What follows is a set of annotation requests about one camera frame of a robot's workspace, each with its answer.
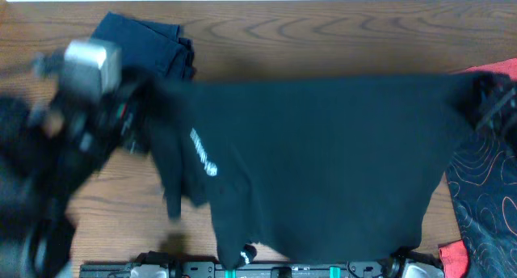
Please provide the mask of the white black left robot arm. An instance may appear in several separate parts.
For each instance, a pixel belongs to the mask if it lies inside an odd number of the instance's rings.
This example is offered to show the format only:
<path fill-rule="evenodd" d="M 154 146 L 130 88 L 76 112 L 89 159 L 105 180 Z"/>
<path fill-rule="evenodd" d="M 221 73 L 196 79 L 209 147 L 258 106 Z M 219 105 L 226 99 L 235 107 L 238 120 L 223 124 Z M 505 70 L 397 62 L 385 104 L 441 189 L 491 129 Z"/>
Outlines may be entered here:
<path fill-rule="evenodd" d="M 153 79 L 127 72 L 91 101 L 59 88 L 43 108 L 1 97 L 1 275 L 56 277 L 70 259 L 72 195 L 123 148 L 146 154 L 142 136 Z"/>

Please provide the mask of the black t-shirt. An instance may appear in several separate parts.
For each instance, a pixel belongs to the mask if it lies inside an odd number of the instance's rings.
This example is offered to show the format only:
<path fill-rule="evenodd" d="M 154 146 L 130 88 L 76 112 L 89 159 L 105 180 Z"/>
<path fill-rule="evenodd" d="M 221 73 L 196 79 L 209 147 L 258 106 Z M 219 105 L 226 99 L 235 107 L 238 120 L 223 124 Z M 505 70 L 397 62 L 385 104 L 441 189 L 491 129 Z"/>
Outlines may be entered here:
<path fill-rule="evenodd" d="M 147 101 L 168 213 L 209 204 L 228 269 L 248 243 L 302 263 L 413 250 L 488 75 L 160 81 Z"/>

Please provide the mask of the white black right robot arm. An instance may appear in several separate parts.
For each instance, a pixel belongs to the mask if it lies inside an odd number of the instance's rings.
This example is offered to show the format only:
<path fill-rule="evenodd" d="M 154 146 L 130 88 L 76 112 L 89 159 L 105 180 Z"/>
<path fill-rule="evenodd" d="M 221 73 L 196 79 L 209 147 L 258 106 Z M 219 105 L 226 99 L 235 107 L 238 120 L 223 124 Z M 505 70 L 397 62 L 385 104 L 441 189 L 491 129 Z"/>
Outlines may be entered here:
<path fill-rule="evenodd" d="M 481 104 L 476 130 L 491 133 L 516 153 L 516 81 L 506 74 L 490 74 L 479 82 Z"/>

